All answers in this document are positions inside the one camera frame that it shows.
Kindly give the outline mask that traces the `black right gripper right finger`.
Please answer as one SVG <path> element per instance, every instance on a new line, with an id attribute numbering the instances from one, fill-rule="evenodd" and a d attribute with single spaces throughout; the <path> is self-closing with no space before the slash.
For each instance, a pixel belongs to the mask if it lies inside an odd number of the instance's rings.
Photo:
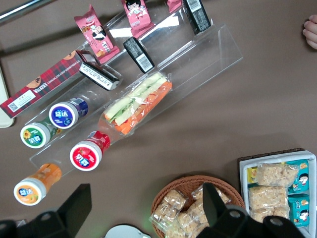
<path id="1" fill-rule="evenodd" d="M 267 216 L 257 222 L 245 209 L 225 205 L 211 183 L 203 184 L 203 208 L 209 226 L 199 238 L 302 238 L 304 235 L 288 219 Z"/>

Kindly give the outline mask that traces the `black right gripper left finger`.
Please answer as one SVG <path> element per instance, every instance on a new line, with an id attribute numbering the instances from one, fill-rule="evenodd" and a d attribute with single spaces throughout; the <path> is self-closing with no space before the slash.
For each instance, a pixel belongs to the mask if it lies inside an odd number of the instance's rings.
<path id="1" fill-rule="evenodd" d="M 81 184 L 56 210 L 47 211 L 17 226 L 13 220 L 0 222 L 2 238 L 74 238 L 92 209 L 91 186 Z"/>

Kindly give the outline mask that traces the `person's bare hand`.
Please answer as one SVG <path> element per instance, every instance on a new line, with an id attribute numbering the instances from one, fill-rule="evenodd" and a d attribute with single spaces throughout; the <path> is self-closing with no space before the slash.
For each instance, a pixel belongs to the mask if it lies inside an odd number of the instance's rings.
<path id="1" fill-rule="evenodd" d="M 304 23 L 303 35 L 307 44 L 314 50 L 317 49 L 317 15 L 311 15 Z"/>

